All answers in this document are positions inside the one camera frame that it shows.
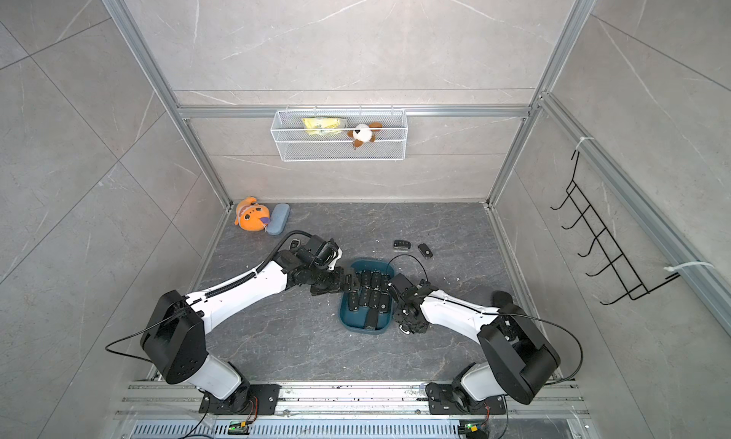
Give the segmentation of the teal storage tray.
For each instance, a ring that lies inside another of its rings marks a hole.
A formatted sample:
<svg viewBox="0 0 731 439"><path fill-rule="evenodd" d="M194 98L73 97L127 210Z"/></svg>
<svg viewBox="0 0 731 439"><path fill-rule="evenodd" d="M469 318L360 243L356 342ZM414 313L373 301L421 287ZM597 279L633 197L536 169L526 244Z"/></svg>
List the teal storage tray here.
<svg viewBox="0 0 731 439"><path fill-rule="evenodd" d="M351 332L383 334L392 317L388 282L394 271L386 261L358 259L350 265L356 284L343 293L339 318Z"/></svg>

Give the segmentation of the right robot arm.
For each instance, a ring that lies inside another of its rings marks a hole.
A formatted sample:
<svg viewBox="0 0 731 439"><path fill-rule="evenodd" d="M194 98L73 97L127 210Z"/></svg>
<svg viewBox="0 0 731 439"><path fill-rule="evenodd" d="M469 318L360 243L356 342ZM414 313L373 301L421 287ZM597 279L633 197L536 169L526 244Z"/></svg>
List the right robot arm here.
<svg viewBox="0 0 731 439"><path fill-rule="evenodd" d="M468 366L452 383L462 409L504 395L528 405L561 365L559 353L507 292L495 292L493 305L484 307L426 281L414 285L405 275L388 281L388 289L397 301L394 319L405 334L423 334L435 325L480 345L485 362Z"/></svg>

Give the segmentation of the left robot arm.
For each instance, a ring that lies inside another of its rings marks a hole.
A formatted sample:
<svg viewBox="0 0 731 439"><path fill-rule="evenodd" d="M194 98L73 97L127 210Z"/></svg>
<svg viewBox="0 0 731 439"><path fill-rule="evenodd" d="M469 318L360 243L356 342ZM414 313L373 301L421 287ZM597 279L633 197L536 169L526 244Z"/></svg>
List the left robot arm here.
<svg viewBox="0 0 731 439"><path fill-rule="evenodd" d="M142 331L140 347L169 385L188 384L231 412L253 404L247 378L207 350L206 336L255 303L293 287L338 294L360 287L352 268L338 264L332 240L290 231L257 267L208 289L163 294Z"/></svg>

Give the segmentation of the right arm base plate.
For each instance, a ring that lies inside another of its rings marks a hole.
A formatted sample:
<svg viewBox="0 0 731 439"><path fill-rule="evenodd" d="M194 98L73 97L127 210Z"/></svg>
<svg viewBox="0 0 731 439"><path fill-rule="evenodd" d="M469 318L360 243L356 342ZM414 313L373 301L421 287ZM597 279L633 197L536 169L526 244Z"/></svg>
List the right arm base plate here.
<svg viewBox="0 0 731 439"><path fill-rule="evenodd" d="M428 383L425 387L428 410L432 415L502 415L506 413L506 402L502 396L493 396L484 401L472 400L464 391L449 384Z"/></svg>

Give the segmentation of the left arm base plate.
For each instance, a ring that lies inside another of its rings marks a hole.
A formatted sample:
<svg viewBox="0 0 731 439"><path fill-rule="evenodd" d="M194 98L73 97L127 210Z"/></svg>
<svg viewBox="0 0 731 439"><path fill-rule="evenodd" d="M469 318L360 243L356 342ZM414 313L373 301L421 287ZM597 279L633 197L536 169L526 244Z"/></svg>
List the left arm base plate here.
<svg viewBox="0 0 731 439"><path fill-rule="evenodd" d="M281 386L253 384L234 391L226 400L205 395L199 406L200 413L212 415L274 415Z"/></svg>

